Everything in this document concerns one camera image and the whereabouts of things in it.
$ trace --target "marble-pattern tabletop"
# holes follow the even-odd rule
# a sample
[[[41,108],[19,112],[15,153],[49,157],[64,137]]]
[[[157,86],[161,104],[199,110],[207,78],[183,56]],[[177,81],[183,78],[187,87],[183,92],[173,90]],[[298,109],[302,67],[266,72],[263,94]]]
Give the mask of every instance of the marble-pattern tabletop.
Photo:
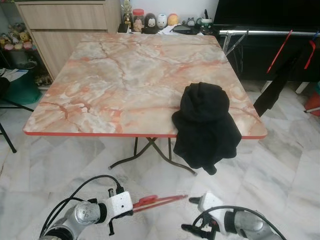
[[[244,139],[260,120],[213,36],[88,33],[24,126],[28,135],[175,137],[191,83],[219,85]]]

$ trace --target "white tile floor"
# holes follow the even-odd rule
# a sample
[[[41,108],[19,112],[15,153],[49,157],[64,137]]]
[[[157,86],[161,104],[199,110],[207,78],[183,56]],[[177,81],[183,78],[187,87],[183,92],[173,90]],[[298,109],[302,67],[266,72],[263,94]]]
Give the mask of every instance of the white tile floor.
[[[260,95],[254,84],[245,88],[251,90],[248,94],[253,101]],[[0,137],[0,239],[36,240],[58,202],[88,178],[110,174],[130,191],[133,202],[153,194],[199,197],[211,191],[225,204],[258,210],[288,240],[319,240],[320,120],[303,112],[304,100],[285,88],[273,109],[262,117],[268,136],[259,142],[241,141],[237,157],[217,163],[214,176],[197,170],[197,177],[166,163],[151,148],[141,158],[108,170],[110,164],[132,156],[133,138],[27,136],[22,127],[30,113],[0,109],[1,124],[17,148],[13,154]],[[158,143],[167,152],[167,141]],[[110,186],[109,180],[100,179],[78,196],[102,198]],[[117,219],[112,237],[107,225],[100,224],[88,227],[80,239],[200,239],[180,228],[198,214],[195,205],[182,200]],[[242,238],[218,233],[216,239]]]

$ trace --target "chair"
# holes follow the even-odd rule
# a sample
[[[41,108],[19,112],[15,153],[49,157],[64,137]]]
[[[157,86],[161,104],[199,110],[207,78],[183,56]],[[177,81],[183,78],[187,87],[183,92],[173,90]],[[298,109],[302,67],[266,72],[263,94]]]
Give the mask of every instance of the chair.
[[[9,101],[9,100],[3,98],[3,96],[6,93],[6,91],[8,90],[9,86],[10,86],[9,80],[6,79],[5,77],[0,77],[0,100],[4,101],[6,103],[9,103],[11,105],[14,105],[14,106],[0,106],[0,109],[25,109],[25,110],[28,110],[30,112],[33,112],[34,110],[32,110],[31,108],[28,108],[26,106],[22,106],[22,105],[20,105],[18,103],[15,103],[13,101]],[[17,150],[15,149],[14,145],[10,141],[10,138],[8,137],[6,131],[3,128],[3,126],[1,125],[1,123],[0,123],[0,135],[4,136],[6,142],[10,146],[12,152],[15,154],[17,152]]]

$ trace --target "jar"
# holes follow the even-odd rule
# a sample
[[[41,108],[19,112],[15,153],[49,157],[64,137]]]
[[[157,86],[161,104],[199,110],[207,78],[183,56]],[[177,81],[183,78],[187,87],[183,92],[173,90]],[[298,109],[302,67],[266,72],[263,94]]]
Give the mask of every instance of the jar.
[[[133,9],[133,31],[141,32],[145,26],[145,11],[143,9]]]

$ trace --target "black hoodie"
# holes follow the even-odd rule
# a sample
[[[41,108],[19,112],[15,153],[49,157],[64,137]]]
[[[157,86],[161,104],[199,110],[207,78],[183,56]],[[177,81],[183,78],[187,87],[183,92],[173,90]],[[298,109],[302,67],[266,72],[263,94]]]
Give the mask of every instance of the black hoodie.
[[[214,164],[234,158],[241,134],[228,113],[229,98],[220,86],[191,83],[182,95],[180,110],[172,115],[178,129],[173,152],[191,168],[203,168],[210,175]]]

